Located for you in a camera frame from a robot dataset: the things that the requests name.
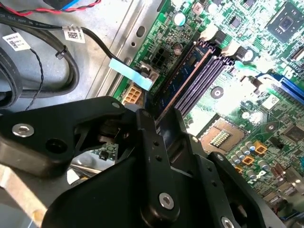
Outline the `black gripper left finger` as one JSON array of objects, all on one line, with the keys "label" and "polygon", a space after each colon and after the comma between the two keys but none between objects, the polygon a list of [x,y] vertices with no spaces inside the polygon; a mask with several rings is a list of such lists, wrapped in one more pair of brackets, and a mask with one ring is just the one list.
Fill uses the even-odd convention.
[{"label": "black gripper left finger", "polygon": [[57,181],[66,174],[74,157],[101,144],[99,136],[119,145],[121,161],[117,164],[134,157],[149,177],[157,172],[156,161],[170,166],[154,119],[145,110],[131,111],[112,97],[2,116],[0,162],[23,173]]}]

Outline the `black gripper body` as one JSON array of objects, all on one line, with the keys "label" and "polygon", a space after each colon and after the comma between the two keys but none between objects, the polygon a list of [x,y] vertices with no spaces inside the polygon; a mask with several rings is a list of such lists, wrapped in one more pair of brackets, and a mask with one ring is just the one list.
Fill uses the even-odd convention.
[{"label": "black gripper body", "polygon": [[156,161],[149,177],[134,157],[62,193],[45,228],[220,228],[222,214],[200,180]]}]

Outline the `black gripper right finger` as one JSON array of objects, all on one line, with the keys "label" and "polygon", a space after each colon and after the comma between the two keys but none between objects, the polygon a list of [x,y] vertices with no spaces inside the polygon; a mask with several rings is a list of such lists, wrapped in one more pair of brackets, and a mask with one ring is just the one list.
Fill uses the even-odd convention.
[{"label": "black gripper right finger", "polygon": [[207,200],[212,222],[221,222],[221,212],[230,213],[234,226],[283,228],[284,223],[269,208],[230,162],[219,152],[204,152],[201,142],[186,131],[181,112],[174,107],[165,115],[165,145],[172,167],[200,181],[198,189]]}]

